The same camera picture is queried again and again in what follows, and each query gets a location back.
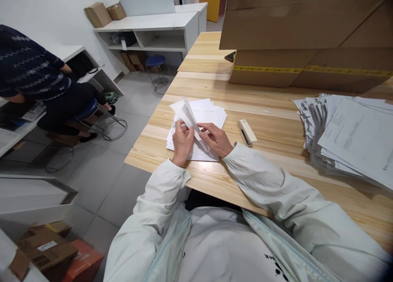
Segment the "stapler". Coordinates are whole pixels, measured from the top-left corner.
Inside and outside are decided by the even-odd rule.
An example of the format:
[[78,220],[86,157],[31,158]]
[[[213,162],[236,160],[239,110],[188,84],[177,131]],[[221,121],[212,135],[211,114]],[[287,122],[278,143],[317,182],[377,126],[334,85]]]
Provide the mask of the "stapler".
[[251,148],[253,143],[257,141],[257,138],[255,137],[250,125],[248,125],[245,119],[240,119],[237,121],[237,127],[239,128],[244,144]]

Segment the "woman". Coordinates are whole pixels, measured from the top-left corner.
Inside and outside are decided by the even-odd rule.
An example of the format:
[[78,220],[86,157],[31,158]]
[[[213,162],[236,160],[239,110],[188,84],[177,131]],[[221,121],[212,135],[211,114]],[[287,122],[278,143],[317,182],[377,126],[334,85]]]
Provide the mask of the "woman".
[[0,30],[0,96],[15,103],[42,102],[47,109],[38,127],[81,136],[80,141],[84,143],[97,134],[80,131],[65,122],[94,98],[112,115],[115,106],[110,106],[93,85],[79,84],[64,75],[71,72],[62,60],[22,33],[5,25]]
[[231,145],[211,123],[198,124],[200,137],[241,190],[276,221],[216,205],[186,210],[188,203],[184,208],[176,194],[190,179],[182,167],[194,130],[182,123],[176,122],[172,160],[153,172],[111,244],[104,281],[359,282],[383,274],[389,254],[339,205],[262,153]]

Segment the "navy sweater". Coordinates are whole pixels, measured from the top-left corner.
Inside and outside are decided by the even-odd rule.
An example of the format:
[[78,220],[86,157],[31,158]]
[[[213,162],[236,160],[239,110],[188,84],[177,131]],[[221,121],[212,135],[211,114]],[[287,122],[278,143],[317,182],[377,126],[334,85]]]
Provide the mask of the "navy sweater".
[[28,99],[45,103],[70,88],[71,79],[59,71],[64,66],[62,60],[22,33],[2,27],[0,96],[12,97],[20,92]]

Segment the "orange box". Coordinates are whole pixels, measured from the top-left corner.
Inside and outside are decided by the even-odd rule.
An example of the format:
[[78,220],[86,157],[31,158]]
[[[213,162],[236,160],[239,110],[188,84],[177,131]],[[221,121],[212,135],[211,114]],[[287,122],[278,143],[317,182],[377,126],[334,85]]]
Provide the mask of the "orange box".
[[71,244],[78,250],[78,254],[64,276],[63,282],[93,281],[104,255],[82,240],[75,240]]

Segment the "blue stool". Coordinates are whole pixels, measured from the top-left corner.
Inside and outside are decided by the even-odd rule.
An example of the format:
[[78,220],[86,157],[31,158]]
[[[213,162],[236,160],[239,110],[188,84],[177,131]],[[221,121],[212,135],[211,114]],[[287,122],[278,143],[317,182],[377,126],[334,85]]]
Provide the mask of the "blue stool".
[[[98,125],[95,125],[95,127],[99,128],[101,131],[100,131],[100,130],[97,130],[97,129],[93,128],[92,126],[90,126],[90,125],[88,125],[88,124],[86,124],[86,123],[83,122],[83,120],[85,120],[85,119],[87,119],[87,118],[93,116],[93,115],[97,112],[98,109],[100,109],[105,115],[107,115],[109,118],[112,119],[111,121],[109,121],[109,122],[105,125],[104,128],[102,128],[102,127],[100,127],[100,126],[98,126]],[[73,120],[73,121],[76,121],[76,122],[78,122],[78,123],[80,123],[80,124],[82,124],[82,125],[84,125],[84,126],[86,126],[86,127],[88,127],[88,128],[91,129],[91,130],[94,130],[94,131],[98,132],[99,134],[101,134],[101,135],[104,137],[104,139],[105,139],[106,141],[114,141],[114,140],[117,140],[117,139],[121,138],[121,137],[126,133],[127,127],[128,127],[127,121],[125,121],[125,120],[122,119],[122,118],[116,118],[115,116],[113,116],[111,113],[108,112],[107,109],[105,109],[103,106],[101,106],[101,105],[97,102],[96,99],[93,99],[93,100],[83,109],[83,111],[82,111],[81,113],[79,113],[78,115],[74,116],[74,117],[72,118],[72,120]],[[115,137],[115,138],[112,139],[112,138],[110,138],[109,136],[107,136],[107,135],[105,134],[105,131],[108,129],[109,125],[111,125],[111,124],[114,123],[114,122],[119,123],[119,124],[124,128],[124,130],[123,130],[123,132],[122,132],[120,135],[118,135],[117,137]]]
[[[161,75],[163,76],[163,79],[164,79],[164,74],[163,74],[163,72],[161,71],[161,65],[163,65],[164,63],[165,63],[165,57],[164,57],[163,55],[154,55],[154,56],[152,56],[152,57],[149,57],[149,58],[146,60],[146,64],[145,64],[145,65],[146,65],[146,71],[147,71],[147,73],[149,74],[150,80],[151,80],[151,82],[153,83],[154,90],[156,91],[156,93],[158,93],[158,92],[157,92],[157,87],[158,87],[160,84],[169,82],[169,81],[163,81],[163,80],[161,79],[161,76],[160,76],[160,73],[161,73]],[[153,79],[152,79],[152,77],[151,77],[151,75],[150,75],[150,72],[149,72],[149,70],[147,69],[148,67],[150,67],[150,68],[158,67],[158,68],[160,69],[160,72],[158,73],[158,77],[160,78],[160,83],[158,83],[157,85],[154,84],[154,81],[153,81]],[[170,75],[170,77],[171,77],[171,82],[172,82],[173,80],[172,80],[171,70],[169,69],[168,63],[167,63],[167,67],[168,67],[169,75]]]

